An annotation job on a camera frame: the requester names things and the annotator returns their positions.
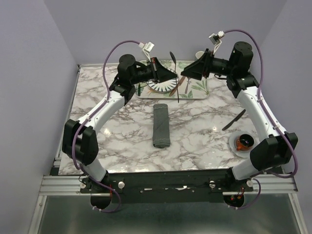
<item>small plate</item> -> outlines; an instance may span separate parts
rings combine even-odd
[[[253,146],[247,150],[247,151],[237,151],[236,149],[236,145],[235,145],[235,141],[236,139],[240,136],[240,135],[243,135],[243,134],[248,134],[248,135],[251,135],[254,139],[254,144]],[[249,158],[249,155],[250,155],[250,151],[256,147],[258,145],[258,140],[254,137],[254,135],[248,133],[248,132],[243,132],[243,131],[236,131],[236,132],[233,132],[231,135],[230,135],[230,138],[229,138],[229,145],[230,145],[230,148],[231,150],[233,151],[233,153],[239,157],[242,157],[242,158]]]
[[[157,83],[157,84],[150,82],[148,86],[150,87],[150,89],[154,90],[155,92],[166,93],[166,92],[172,91],[176,87],[176,84],[178,82],[179,80],[177,78],[177,79],[171,79],[169,81]]]

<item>marble countertop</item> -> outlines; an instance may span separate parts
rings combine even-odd
[[[105,68],[109,84],[117,65]],[[256,131],[247,113],[228,130],[221,129],[243,108],[224,80],[208,78],[209,95],[203,100],[148,100],[133,96],[103,126],[97,136],[101,164],[111,173],[224,169],[242,160],[231,151],[229,136],[235,131]],[[71,111],[77,120],[106,94],[101,67],[82,67]],[[153,105],[168,105],[171,146],[153,146]],[[59,175],[79,174],[72,160],[61,152]]]

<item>metal bar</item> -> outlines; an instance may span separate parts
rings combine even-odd
[[[34,211],[31,223],[30,223],[28,234],[38,233],[46,200],[47,200],[47,196],[44,196],[44,195],[38,196],[37,203],[35,206],[35,211]]]
[[[113,62],[108,63],[107,65],[118,66],[119,63]],[[103,67],[103,63],[90,63],[90,64],[82,64],[81,67]]]
[[[306,223],[304,221],[303,218],[303,214],[300,208],[300,204],[299,204],[299,200],[298,200],[298,196],[297,194],[289,194],[289,199],[291,201],[292,204],[292,209],[294,212],[294,215],[296,217],[299,229],[300,229],[300,233],[301,234],[309,234],[308,232],[308,228],[306,226]]]
[[[53,167],[60,167],[61,157],[57,157],[54,159]]]
[[[79,75],[80,75],[80,68],[81,68],[81,66],[78,65],[78,71],[77,71],[77,78],[76,78],[75,88],[74,88],[74,91],[73,91],[73,93],[72,93],[71,104],[70,104],[70,106],[69,106],[69,108],[68,108],[67,115],[66,115],[66,120],[65,120],[65,121],[67,121],[67,120],[69,119],[70,113],[71,113],[71,111],[72,111],[72,107],[73,107],[73,103],[74,103],[74,99],[75,99],[75,93],[76,93],[77,84],[78,84]],[[60,138],[59,143],[58,143],[58,150],[57,150],[57,153],[56,153],[56,155],[55,155],[55,158],[60,157],[60,149],[61,149],[61,147],[62,147],[63,134],[64,134],[64,132],[62,131],[62,135],[61,135],[61,138]]]
[[[79,176],[44,176],[39,195],[90,195],[80,193]],[[293,194],[297,192],[297,186],[293,178],[282,179],[273,175],[258,175],[261,183],[262,194]],[[253,184],[254,191],[248,194],[258,193],[258,184]],[[224,192],[224,195],[235,195],[237,191]]]

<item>bolt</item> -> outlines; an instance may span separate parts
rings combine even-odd
[[[213,180],[209,182],[209,187],[212,189],[215,188],[215,182]]]
[[[247,180],[246,184],[247,184],[247,186],[250,187],[250,188],[252,188],[253,185],[254,185],[254,183],[253,183],[251,180]]]
[[[84,183],[80,183],[80,188],[85,189],[87,186]]]
[[[123,189],[123,188],[125,187],[125,183],[124,183],[123,181],[119,182],[119,183],[118,183],[118,187],[119,187],[120,189]]]

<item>light purple wall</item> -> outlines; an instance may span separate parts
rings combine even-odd
[[[168,59],[194,59],[195,52],[212,48],[213,32],[241,28],[261,44],[285,0],[44,0],[68,48],[78,63],[102,63],[118,42],[135,39],[156,46],[152,55]],[[218,56],[229,57],[233,34],[224,40]],[[112,54],[143,56],[133,45],[123,45]]]
[[[57,151],[77,65],[42,0],[1,0],[0,32],[0,233],[24,234]]]
[[[261,48],[266,101],[283,126],[299,138],[295,150],[299,171],[295,179],[301,209],[312,233],[311,10],[311,0],[288,0]]]

